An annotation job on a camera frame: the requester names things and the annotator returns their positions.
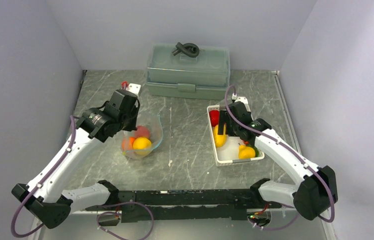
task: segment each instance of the transparent lid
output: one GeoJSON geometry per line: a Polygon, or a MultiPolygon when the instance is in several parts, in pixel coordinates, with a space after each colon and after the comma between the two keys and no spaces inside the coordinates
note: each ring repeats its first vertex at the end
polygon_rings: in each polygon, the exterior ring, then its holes
{"type": "Polygon", "coordinates": [[[229,82],[229,50],[226,47],[198,46],[197,57],[173,55],[175,44],[157,43],[147,63],[147,81],[162,84],[194,84],[226,87],[229,82]]]}

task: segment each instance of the yellow mango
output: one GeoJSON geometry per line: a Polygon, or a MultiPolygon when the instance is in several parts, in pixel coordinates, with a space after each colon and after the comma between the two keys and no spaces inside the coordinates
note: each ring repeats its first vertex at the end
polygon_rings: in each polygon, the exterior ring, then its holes
{"type": "Polygon", "coordinates": [[[224,125],[224,134],[222,134],[222,135],[218,135],[218,128],[219,128],[219,124],[216,125],[215,128],[213,129],[213,138],[215,139],[215,146],[217,148],[220,148],[225,144],[227,134],[226,134],[226,126],[225,125],[224,125]]]}
{"type": "Polygon", "coordinates": [[[252,147],[240,145],[238,147],[238,159],[251,159],[256,156],[256,152],[252,147]]]}

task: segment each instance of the white plastic tray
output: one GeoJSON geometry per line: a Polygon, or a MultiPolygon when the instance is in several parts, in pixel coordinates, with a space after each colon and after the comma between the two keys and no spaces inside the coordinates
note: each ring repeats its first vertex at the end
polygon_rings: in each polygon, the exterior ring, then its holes
{"type": "Polygon", "coordinates": [[[207,107],[207,121],[209,124],[210,138],[212,139],[213,153],[215,155],[215,161],[216,161],[217,167],[229,166],[233,164],[250,163],[253,161],[263,159],[265,157],[265,153],[263,153],[262,151],[259,151],[259,155],[257,157],[248,158],[248,159],[238,159],[238,146],[244,145],[244,143],[237,136],[227,136],[227,140],[225,144],[222,147],[216,147],[215,139],[213,138],[213,127],[210,123],[210,116],[209,116],[209,112],[211,110],[219,111],[219,105],[211,105],[207,107]]]}

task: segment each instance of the transparent bowl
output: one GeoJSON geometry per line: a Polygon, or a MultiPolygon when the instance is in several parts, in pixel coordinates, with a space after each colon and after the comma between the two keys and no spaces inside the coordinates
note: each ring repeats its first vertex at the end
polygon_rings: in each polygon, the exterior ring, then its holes
{"type": "Polygon", "coordinates": [[[132,141],[130,138],[135,138],[144,136],[147,134],[140,134],[138,131],[123,131],[123,139],[121,144],[122,153],[133,159],[142,159],[143,157],[149,155],[153,150],[155,150],[163,140],[163,129],[162,123],[160,122],[160,116],[152,115],[148,113],[139,113],[137,116],[137,128],[139,126],[146,127],[150,132],[150,137],[147,137],[151,141],[151,145],[143,149],[134,149],[132,141]]]}

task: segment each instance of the green storage box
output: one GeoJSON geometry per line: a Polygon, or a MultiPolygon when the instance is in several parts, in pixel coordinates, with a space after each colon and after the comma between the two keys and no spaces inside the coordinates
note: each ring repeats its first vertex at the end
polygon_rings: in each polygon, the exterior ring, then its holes
{"type": "Polygon", "coordinates": [[[197,57],[173,55],[175,44],[157,43],[147,63],[146,87],[152,95],[221,100],[229,85],[226,47],[198,46],[197,57]]]}

